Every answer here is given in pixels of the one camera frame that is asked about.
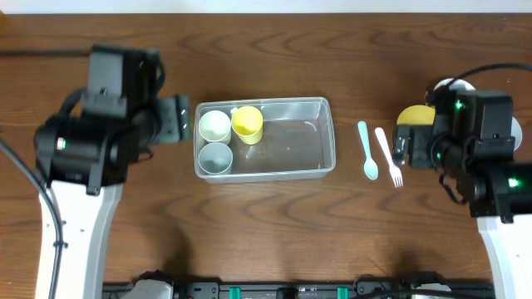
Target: white wall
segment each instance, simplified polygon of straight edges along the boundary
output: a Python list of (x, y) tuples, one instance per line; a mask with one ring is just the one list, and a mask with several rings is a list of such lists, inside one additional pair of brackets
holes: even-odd
[(532, 12), (532, 0), (0, 0), (4, 13)]

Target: brown wooden surface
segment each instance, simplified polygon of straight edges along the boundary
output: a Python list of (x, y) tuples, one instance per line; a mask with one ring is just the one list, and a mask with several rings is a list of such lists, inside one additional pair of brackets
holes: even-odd
[[(325, 96), (337, 166), (324, 179), (209, 185), (195, 175), (192, 142), (158, 147), (130, 168), (116, 211), (105, 279), (143, 271), (240, 281), (352, 281), (414, 270), (490, 278), (467, 208), (431, 171), (404, 169), (394, 189), (376, 139), (381, 175), (362, 173), (355, 129), (391, 136), (402, 109), (422, 104), (426, 83), (474, 66), (532, 63), (532, 16), (521, 15), (131, 15), (10, 16), (0, 48), (81, 48), (94, 42), (159, 48), (162, 96), (203, 101)], [(2, 137), (33, 164), (32, 136), (65, 96), (86, 84), (85, 59), (0, 59)], [(532, 159), (530, 75), (475, 76), (514, 96)], [(37, 277), (36, 190), (0, 155), (0, 298), (29, 298)]]

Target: green strip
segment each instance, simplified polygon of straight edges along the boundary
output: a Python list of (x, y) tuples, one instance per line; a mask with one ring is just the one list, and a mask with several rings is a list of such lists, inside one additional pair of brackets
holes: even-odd
[(240, 299), (240, 298), (241, 298), (240, 288), (239, 287), (230, 287), (229, 288), (229, 299)]
[(346, 287), (339, 287), (337, 290), (338, 299), (348, 299), (349, 298), (349, 289)]

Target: white fork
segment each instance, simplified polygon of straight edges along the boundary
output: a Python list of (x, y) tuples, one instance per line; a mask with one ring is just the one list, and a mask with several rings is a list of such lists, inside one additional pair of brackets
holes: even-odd
[(379, 144), (381, 145), (382, 151), (384, 152), (386, 160), (390, 165), (390, 175), (392, 176), (393, 184), (396, 186), (396, 188), (402, 187), (401, 170), (399, 169), (399, 167), (393, 164), (392, 153), (390, 153), (390, 148), (388, 147), (388, 141), (386, 140), (384, 130), (382, 128), (376, 128), (375, 135), (377, 136), (377, 140), (379, 140)]

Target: light blue spoon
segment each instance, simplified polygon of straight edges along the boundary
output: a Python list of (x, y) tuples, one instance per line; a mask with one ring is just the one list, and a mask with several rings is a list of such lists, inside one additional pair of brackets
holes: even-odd
[(369, 136), (367, 135), (366, 121), (360, 120), (358, 122), (358, 134), (364, 145), (364, 152), (366, 153), (366, 162), (364, 163), (364, 173), (368, 179), (375, 180), (379, 176), (379, 168), (377, 163), (372, 159), (372, 152), (369, 150)]

